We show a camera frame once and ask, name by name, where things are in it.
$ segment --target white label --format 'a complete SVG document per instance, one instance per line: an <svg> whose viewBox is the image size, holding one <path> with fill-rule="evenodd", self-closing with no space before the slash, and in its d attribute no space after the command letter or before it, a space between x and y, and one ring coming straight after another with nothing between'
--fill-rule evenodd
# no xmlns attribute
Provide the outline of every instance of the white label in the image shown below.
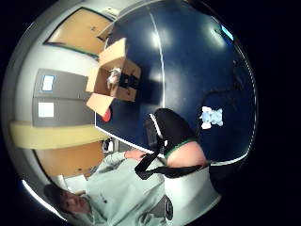
<svg viewBox="0 0 301 226"><path fill-rule="evenodd" d="M55 104L39 102L39 117L53 118L55 116Z"/></svg>
<svg viewBox="0 0 301 226"><path fill-rule="evenodd" d="M43 80L43 86L42 86L41 90L52 91L54 79L55 79L55 77L53 75L45 75L44 80Z"/></svg>

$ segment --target light gray shirt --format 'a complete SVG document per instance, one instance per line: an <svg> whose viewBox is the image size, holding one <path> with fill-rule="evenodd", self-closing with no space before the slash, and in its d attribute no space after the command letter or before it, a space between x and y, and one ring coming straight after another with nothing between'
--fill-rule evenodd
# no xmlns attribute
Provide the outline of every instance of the light gray shirt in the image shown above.
<svg viewBox="0 0 301 226"><path fill-rule="evenodd" d="M139 162L125 159L124 153L108 155L88 178L86 195L91 213L78 217L88 225L157 226L166 225L165 218L156 218L151 209L163 198L164 177L153 174L142 180L135 174ZM162 166L155 160L149 166Z"/></svg>

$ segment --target cardboard box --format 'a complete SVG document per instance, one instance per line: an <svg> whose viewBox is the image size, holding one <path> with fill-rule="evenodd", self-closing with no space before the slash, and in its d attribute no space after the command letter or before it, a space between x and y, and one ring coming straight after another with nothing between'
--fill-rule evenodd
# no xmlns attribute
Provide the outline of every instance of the cardboard box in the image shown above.
<svg viewBox="0 0 301 226"><path fill-rule="evenodd" d="M121 39L102 51L99 54L100 67L93 69L88 76L86 91L92 95L86 105L101 116L115 98L135 101L141 69L126 58L125 46L126 39ZM119 83L109 89L106 79L114 68L121 68L121 77Z"/></svg>

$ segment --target wooden door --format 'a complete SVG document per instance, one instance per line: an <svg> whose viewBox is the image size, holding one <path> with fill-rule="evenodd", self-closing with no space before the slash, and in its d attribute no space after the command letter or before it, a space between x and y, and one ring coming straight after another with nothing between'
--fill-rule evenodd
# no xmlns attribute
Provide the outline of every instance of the wooden door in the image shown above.
<svg viewBox="0 0 301 226"><path fill-rule="evenodd" d="M55 30L46 43L98 55L103 50L105 42L105 39L100 39L98 36L110 24L111 21L101 14L80 8Z"/></svg>
<svg viewBox="0 0 301 226"><path fill-rule="evenodd" d="M99 141L70 148L36 150L36 154L48 176L88 175L89 170L103 160Z"/></svg>

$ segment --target man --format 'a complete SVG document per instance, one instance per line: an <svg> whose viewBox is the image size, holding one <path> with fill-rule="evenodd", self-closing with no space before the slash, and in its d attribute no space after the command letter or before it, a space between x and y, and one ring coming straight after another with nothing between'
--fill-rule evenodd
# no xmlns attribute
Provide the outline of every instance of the man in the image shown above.
<svg viewBox="0 0 301 226"><path fill-rule="evenodd" d="M44 193L54 207L87 225L166 225L154 209L164 197L164 178L153 175L142 181L135 166L145 153L133 149L108 155L87 180L86 194L77 196L54 185ZM163 164L157 159L150 168Z"/></svg>

